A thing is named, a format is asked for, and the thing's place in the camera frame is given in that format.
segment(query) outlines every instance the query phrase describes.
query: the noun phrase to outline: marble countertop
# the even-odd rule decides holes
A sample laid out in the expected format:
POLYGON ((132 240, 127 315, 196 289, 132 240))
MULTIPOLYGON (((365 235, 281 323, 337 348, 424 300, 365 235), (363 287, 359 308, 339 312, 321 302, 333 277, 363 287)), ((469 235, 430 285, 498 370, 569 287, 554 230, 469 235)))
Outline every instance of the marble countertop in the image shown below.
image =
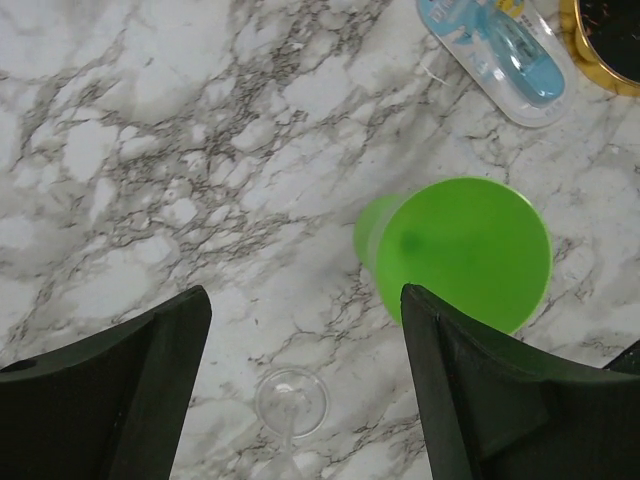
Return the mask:
POLYGON ((413 0, 0 0, 0 366, 202 284, 172 480, 246 479, 273 455, 252 401, 283 364, 331 395, 297 442, 308 478, 430 478, 354 220, 446 177, 515 187, 555 244, 517 336, 603 365, 640 336, 640 106, 578 91, 551 127, 510 123, 413 0))

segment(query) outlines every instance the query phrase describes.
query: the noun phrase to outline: gold container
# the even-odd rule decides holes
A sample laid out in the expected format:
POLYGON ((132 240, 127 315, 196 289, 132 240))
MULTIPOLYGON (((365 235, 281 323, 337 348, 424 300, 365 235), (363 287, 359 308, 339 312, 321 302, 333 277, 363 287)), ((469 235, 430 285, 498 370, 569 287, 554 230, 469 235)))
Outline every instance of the gold container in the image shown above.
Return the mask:
POLYGON ((612 70, 591 46, 580 17, 579 0, 560 0, 560 23, 569 54, 582 73, 611 92, 640 96, 640 83, 612 70))

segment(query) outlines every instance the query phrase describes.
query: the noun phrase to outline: green cup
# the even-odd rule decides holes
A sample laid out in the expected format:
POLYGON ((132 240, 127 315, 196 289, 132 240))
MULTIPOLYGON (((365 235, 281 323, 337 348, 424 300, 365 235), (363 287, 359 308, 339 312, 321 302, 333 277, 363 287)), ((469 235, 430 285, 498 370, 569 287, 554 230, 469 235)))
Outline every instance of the green cup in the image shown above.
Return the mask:
POLYGON ((374 200, 356 222, 354 246, 399 324, 400 293, 412 283, 510 334, 538 307, 551 278, 544 222, 518 192, 485 178, 374 200))

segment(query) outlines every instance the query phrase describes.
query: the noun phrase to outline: gray marble vein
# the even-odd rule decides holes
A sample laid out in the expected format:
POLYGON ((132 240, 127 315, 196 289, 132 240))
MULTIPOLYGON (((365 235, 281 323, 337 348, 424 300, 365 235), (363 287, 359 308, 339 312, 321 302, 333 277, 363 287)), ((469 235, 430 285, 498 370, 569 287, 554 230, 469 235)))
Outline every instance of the gray marble vein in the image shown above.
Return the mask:
POLYGON ((287 364, 331 395, 296 444, 308 478, 428 478, 353 222, 451 176, 515 187, 555 246, 517 336, 603 365, 640 336, 640 106, 578 90, 555 125, 510 123, 411 0, 0 0, 0 366, 202 284, 213 324, 172 480, 273 456, 253 395, 287 364))

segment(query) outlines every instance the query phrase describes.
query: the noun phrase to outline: blue plastic package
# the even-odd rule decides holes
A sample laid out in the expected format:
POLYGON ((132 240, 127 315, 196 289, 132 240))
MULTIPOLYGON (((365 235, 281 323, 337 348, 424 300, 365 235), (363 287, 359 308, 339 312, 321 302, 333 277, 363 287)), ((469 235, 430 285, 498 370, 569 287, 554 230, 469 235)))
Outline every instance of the blue plastic package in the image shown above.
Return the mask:
POLYGON ((528 0, 418 0, 418 10, 514 122, 542 127, 569 108, 575 68, 528 0))

